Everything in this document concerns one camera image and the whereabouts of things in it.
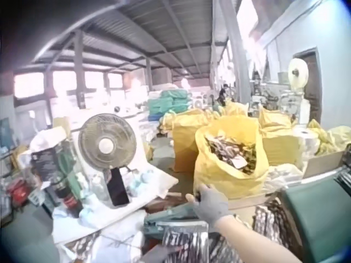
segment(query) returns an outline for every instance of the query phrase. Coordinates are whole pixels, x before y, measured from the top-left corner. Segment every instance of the gray glove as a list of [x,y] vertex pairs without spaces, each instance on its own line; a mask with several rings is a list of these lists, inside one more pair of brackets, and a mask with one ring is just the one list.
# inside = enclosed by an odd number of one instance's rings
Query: gray glove
[[199,193],[200,201],[190,194],[187,194],[185,197],[193,205],[196,215],[210,226],[214,227],[218,219],[231,214],[228,210],[228,199],[224,194],[218,192],[214,186],[208,187],[201,184]]
[[157,245],[141,257],[139,263],[162,263],[171,253],[179,252],[183,247],[165,247]]

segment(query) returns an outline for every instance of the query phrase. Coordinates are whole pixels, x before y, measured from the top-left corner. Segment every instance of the bottle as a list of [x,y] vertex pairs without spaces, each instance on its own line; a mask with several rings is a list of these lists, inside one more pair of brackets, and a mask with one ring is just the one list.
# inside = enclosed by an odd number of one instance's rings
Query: bottle
[[56,195],[62,199],[70,214],[74,218],[79,218],[79,213],[82,211],[83,205],[72,193],[67,177],[55,176],[51,179],[51,185]]

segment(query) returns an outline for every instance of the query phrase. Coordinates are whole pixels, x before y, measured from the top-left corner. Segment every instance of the concrete floor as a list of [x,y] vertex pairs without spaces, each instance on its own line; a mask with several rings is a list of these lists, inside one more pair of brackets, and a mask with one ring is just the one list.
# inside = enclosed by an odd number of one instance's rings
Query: concrete floor
[[194,175],[191,173],[175,173],[172,170],[174,164],[174,150],[170,142],[171,139],[166,137],[155,138],[151,142],[151,146],[154,148],[154,157],[150,163],[179,180],[179,182],[170,189],[170,192],[178,192],[183,195],[192,193]]

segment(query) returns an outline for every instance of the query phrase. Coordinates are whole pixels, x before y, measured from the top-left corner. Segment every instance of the heat sealer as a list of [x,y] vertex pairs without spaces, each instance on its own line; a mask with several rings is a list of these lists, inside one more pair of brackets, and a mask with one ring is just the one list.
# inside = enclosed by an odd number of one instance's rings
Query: heat sealer
[[144,220],[144,234],[162,240],[165,229],[172,225],[192,225],[200,221],[190,204],[181,204],[155,214]]

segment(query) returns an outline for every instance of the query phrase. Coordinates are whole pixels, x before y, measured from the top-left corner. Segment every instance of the fan grille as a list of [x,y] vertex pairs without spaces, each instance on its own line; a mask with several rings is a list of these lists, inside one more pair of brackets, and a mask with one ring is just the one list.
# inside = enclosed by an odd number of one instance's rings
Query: fan grille
[[[112,141],[110,153],[101,152],[99,143],[102,139]],[[137,151],[137,139],[132,127],[123,118],[110,113],[88,119],[80,131],[78,145],[85,161],[95,169],[126,166]]]

